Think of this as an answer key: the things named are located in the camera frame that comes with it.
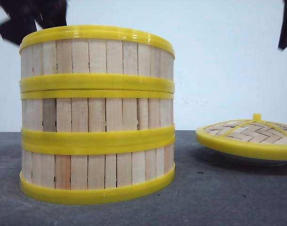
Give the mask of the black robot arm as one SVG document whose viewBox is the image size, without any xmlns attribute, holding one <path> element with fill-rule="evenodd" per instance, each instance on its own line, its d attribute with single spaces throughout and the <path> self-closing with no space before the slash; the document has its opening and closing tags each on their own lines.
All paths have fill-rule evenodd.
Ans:
<svg viewBox="0 0 287 226">
<path fill-rule="evenodd" d="M 0 24 L 0 36 L 16 45 L 23 38 L 43 29 L 66 26 L 66 0 L 0 0 L 0 7 L 9 19 Z"/>
</svg>

